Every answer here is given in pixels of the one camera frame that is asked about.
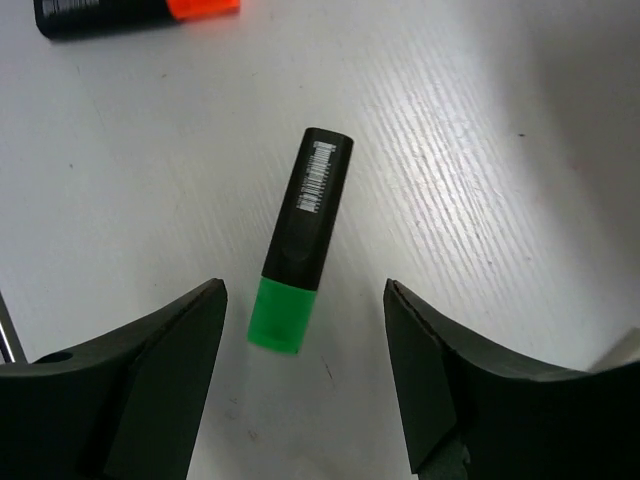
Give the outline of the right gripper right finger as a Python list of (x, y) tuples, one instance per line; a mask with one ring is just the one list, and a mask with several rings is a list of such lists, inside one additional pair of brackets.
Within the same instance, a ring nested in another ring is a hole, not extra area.
[(583, 372), (517, 353), (384, 289), (411, 472), (421, 479), (635, 479), (639, 366)]

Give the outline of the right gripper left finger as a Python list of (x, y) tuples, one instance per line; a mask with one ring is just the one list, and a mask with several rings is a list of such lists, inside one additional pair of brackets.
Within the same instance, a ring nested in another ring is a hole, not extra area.
[(1, 317), (5, 479), (187, 476), (227, 307), (211, 279), (165, 307), (29, 362)]

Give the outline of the green highlighter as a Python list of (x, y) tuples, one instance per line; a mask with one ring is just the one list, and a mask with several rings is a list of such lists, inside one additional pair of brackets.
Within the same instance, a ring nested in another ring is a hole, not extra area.
[(318, 293), (354, 141), (305, 130), (261, 272), (247, 339), (299, 352)]

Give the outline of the orange highlighter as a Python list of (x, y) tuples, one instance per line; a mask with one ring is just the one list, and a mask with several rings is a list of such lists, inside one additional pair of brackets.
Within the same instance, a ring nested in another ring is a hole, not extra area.
[(35, 0), (35, 22), (50, 40), (155, 27), (231, 14), (239, 0)]

